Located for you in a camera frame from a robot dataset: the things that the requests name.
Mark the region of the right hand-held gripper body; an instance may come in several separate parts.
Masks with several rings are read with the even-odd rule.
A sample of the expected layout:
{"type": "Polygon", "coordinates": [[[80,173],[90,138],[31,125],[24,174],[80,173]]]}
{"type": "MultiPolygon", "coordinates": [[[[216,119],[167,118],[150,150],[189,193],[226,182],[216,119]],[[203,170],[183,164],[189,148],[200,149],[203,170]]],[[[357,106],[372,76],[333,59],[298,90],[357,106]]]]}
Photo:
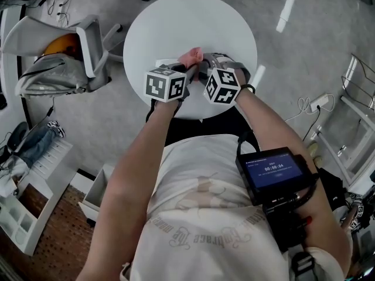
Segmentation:
{"type": "Polygon", "coordinates": [[[208,66],[209,76],[204,97],[211,104],[232,104],[240,92],[236,70],[241,70],[248,84],[251,78],[245,65],[234,61],[226,54],[212,54],[212,66],[208,66]]]}

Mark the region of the pink cloth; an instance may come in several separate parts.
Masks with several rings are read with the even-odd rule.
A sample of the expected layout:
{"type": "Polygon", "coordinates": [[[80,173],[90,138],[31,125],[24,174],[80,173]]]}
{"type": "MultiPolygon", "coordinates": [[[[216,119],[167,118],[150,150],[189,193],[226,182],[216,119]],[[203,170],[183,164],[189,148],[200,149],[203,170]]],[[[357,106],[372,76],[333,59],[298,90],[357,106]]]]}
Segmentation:
{"type": "Polygon", "coordinates": [[[203,61],[203,52],[201,47],[194,47],[187,53],[178,58],[178,62],[189,68],[203,61]]]}

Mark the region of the white remote control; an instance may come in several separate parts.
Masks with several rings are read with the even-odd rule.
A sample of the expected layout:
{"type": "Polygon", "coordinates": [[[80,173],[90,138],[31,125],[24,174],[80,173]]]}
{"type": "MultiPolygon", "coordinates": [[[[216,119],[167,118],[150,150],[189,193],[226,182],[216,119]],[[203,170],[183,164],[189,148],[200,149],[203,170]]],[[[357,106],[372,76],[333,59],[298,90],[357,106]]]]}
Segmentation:
{"type": "Polygon", "coordinates": [[[169,70],[178,65],[180,65],[180,62],[177,59],[157,59],[155,62],[156,67],[163,67],[169,70]]]}

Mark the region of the person's right forearm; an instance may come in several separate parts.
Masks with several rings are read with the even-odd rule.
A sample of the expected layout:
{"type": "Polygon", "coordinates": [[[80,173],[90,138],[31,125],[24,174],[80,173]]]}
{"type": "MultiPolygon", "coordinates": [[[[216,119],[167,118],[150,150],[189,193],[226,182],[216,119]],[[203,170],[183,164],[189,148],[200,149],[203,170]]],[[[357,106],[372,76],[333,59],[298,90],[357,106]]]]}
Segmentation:
{"type": "MultiPolygon", "coordinates": [[[[316,173],[314,162],[298,134],[266,103],[248,89],[236,98],[237,105],[245,113],[262,150],[288,147],[295,155],[302,155],[309,170],[316,173]]],[[[297,209],[303,217],[310,216],[305,245],[317,247],[330,253],[348,271],[350,266],[350,244],[344,230],[336,222],[321,181],[310,200],[297,209]]]]}

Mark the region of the person's left forearm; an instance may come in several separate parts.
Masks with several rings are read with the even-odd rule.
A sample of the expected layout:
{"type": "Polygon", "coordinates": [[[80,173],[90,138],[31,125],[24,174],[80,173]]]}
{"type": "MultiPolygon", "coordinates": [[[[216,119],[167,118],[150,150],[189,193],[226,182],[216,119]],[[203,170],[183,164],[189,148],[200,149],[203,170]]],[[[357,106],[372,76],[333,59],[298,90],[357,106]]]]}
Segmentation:
{"type": "Polygon", "coordinates": [[[117,163],[100,213],[146,210],[156,185],[170,122],[178,102],[159,102],[138,136],[117,163]]]}

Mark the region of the white power strip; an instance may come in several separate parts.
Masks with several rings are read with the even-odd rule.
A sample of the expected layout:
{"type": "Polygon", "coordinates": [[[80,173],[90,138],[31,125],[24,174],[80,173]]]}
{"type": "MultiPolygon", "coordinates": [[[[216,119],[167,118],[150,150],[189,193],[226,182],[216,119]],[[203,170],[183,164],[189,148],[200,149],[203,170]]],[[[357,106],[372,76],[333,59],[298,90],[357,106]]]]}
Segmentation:
{"type": "Polygon", "coordinates": [[[326,105],[329,102],[329,95],[328,94],[322,94],[317,99],[313,100],[310,103],[311,113],[314,113],[318,110],[318,107],[322,107],[326,105]]]}

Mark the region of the person's white printed t-shirt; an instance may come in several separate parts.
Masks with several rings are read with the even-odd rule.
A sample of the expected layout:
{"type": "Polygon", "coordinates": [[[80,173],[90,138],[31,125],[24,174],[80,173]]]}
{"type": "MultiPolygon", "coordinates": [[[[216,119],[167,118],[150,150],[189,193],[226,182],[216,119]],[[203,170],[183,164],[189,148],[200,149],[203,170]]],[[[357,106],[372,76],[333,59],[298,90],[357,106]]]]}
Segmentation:
{"type": "Polygon", "coordinates": [[[167,146],[133,260],[120,281],[291,281],[279,250],[235,164],[251,153],[234,135],[167,146]]]}

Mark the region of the orange cushion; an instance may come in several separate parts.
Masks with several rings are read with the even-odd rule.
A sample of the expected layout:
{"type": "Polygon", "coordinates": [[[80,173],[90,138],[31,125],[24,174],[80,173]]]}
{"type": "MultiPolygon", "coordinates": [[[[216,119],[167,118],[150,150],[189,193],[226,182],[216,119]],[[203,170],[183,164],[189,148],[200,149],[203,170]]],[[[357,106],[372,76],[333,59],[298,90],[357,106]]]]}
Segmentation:
{"type": "Polygon", "coordinates": [[[69,33],[52,41],[47,48],[45,48],[43,54],[50,55],[63,53],[78,59],[80,51],[79,44],[79,36],[75,33],[69,33]]]}

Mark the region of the grey backpack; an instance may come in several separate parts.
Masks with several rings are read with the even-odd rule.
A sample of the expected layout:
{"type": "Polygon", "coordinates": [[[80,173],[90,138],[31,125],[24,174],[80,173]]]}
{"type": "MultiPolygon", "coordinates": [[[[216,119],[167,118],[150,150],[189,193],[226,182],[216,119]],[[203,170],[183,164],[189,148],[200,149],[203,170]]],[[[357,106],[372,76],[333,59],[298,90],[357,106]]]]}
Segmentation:
{"type": "Polygon", "coordinates": [[[23,98],[80,94],[87,90],[83,62],[66,54],[50,54],[37,59],[19,78],[15,94],[23,98]]]}

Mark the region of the white office chair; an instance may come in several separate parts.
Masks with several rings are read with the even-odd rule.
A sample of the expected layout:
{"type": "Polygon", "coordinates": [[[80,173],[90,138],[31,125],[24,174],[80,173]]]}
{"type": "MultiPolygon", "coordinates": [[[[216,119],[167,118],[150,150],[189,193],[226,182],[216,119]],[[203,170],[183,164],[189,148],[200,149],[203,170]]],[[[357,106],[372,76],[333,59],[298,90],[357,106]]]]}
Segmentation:
{"type": "Polygon", "coordinates": [[[124,42],[122,25],[116,23],[106,35],[102,35],[98,16],[88,15],[72,26],[61,28],[39,21],[30,16],[21,19],[5,39],[4,53],[39,59],[45,48],[69,33],[79,36],[79,58],[83,62],[88,78],[86,92],[93,92],[111,81],[107,63],[110,60],[122,62],[122,56],[114,53],[124,42]]]}

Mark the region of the white drawer cabinet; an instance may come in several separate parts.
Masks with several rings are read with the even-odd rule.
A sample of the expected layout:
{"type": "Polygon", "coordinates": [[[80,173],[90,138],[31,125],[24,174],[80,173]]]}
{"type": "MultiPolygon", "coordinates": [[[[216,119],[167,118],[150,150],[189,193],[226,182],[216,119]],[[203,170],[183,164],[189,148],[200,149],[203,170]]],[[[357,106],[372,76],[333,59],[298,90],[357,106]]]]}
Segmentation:
{"type": "Polygon", "coordinates": [[[0,197],[0,228],[24,254],[33,255],[49,217],[78,168],[73,145],[57,139],[22,177],[19,194],[0,197]],[[47,199],[38,216],[21,203],[27,186],[47,199]]]}

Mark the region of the white curved desk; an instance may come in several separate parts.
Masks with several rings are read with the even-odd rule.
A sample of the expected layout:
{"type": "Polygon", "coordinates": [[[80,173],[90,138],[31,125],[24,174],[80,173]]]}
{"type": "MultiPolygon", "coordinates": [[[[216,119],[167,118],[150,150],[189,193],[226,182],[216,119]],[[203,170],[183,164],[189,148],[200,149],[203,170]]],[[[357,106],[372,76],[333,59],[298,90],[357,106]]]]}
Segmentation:
{"type": "Polygon", "coordinates": [[[21,97],[15,95],[18,82],[17,56],[1,52],[11,29],[19,22],[21,6],[13,6],[2,12],[0,20],[0,85],[7,106],[0,110],[0,136],[13,131],[18,123],[25,121],[21,97]]]}

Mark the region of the brown dotted mat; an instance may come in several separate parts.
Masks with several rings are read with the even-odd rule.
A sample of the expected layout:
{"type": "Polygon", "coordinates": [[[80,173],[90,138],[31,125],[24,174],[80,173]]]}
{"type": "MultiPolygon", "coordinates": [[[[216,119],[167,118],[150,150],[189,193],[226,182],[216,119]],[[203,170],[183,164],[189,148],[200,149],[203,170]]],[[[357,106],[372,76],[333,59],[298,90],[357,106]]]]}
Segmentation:
{"type": "Polygon", "coordinates": [[[22,253],[0,229],[0,256],[24,281],[75,281],[87,259],[93,229],[79,207],[84,194],[68,186],[32,256],[22,253]]]}

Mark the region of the black plastic buckle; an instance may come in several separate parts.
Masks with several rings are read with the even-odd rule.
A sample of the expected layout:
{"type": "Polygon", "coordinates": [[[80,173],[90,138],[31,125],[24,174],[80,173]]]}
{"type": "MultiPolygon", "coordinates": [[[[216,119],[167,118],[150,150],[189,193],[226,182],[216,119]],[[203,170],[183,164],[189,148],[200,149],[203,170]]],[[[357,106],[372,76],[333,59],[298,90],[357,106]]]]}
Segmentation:
{"type": "Polygon", "coordinates": [[[316,281],[315,260],[307,252],[298,252],[292,258],[291,269],[295,281],[316,281]]]}

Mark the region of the white frame side table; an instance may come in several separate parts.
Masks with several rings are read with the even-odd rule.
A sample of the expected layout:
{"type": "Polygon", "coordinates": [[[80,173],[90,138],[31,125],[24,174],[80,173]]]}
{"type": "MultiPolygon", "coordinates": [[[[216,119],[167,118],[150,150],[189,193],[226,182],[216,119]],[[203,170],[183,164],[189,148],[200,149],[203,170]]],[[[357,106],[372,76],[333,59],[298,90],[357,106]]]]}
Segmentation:
{"type": "Polygon", "coordinates": [[[347,148],[346,145],[336,152],[322,132],[322,127],[318,127],[312,138],[319,138],[335,163],[340,169],[348,190],[354,194],[363,196],[375,186],[375,149],[371,150],[371,143],[375,142],[375,121],[372,121],[363,111],[350,102],[346,97],[340,98],[349,108],[351,108],[359,117],[360,125],[364,126],[366,132],[360,142],[343,161],[340,156],[347,148]]]}

